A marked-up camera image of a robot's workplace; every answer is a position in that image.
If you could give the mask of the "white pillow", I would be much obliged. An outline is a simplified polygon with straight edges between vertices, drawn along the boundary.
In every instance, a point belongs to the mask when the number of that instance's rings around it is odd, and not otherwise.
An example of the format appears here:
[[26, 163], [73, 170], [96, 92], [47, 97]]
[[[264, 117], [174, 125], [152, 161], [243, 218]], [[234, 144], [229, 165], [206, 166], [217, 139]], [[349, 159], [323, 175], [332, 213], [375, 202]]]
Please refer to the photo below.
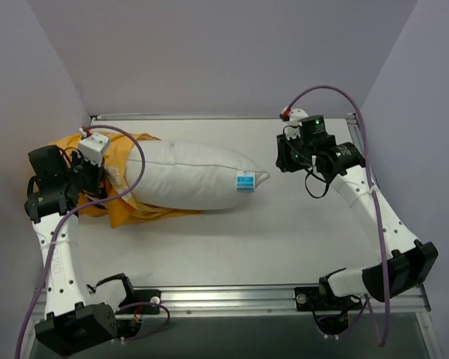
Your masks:
[[125, 178], [130, 185], [138, 178], [142, 151], [145, 171], [132, 196], [146, 204], [184, 210], [229, 209], [254, 193], [236, 190], [237, 171], [256, 173], [255, 190], [270, 178], [249, 157], [226, 148], [189, 141], [138, 144], [126, 160]]

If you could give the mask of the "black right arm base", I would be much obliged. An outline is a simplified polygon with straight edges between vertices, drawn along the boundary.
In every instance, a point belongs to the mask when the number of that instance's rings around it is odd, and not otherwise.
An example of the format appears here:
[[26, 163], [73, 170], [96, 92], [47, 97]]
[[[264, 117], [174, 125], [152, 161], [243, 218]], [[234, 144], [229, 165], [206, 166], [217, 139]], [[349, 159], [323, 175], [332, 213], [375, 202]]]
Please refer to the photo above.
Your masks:
[[362, 300], [356, 295], [336, 297], [326, 294], [318, 286], [298, 286], [294, 288], [296, 310], [312, 314], [317, 329], [325, 336], [339, 337], [350, 329], [349, 313], [361, 312]]

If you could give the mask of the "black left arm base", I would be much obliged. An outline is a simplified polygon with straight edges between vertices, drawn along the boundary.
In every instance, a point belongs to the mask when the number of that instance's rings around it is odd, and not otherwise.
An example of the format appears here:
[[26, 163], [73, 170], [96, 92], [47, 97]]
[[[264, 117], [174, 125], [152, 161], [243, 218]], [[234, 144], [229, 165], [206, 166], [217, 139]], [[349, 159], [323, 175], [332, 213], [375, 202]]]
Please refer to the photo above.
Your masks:
[[119, 305], [115, 312], [117, 340], [123, 343], [144, 339], [163, 330], [169, 315], [162, 306], [161, 294], [158, 289], [138, 290]]

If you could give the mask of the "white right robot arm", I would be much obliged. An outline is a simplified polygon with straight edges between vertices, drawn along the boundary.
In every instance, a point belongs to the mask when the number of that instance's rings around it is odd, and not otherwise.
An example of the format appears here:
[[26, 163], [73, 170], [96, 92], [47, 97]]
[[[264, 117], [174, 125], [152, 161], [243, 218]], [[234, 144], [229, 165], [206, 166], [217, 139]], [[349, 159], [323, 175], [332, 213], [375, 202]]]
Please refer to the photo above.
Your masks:
[[346, 202], [371, 245], [377, 262], [357, 269], [339, 269], [320, 278], [318, 302], [325, 308], [338, 306], [344, 297], [369, 295], [384, 302], [420, 286], [430, 273], [438, 251], [423, 243], [399, 219], [376, 185], [367, 181], [365, 160], [351, 142], [338, 144], [326, 130], [321, 115], [287, 110], [285, 126], [277, 137], [276, 165], [281, 172], [306, 171], [333, 188]]

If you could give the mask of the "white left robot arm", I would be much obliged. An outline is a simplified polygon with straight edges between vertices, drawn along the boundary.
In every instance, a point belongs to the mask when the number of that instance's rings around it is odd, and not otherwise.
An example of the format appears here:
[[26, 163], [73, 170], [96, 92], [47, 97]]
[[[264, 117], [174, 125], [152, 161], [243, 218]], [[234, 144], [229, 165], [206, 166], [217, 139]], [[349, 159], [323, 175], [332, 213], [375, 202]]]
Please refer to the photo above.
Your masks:
[[79, 195], [100, 196], [107, 149], [105, 144], [80, 144], [70, 161], [56, 145], [28, 154], [34, 176], [25, 211], [40, 244], [44, 279], [39, 287], [46, 291], [44, 320], [34, 329], [37, 340], [62, 358], [114, 339], [116, 312], [128, 313], [136, 303], [123, 273], [101, 280], [90, 292], [79, 259]]

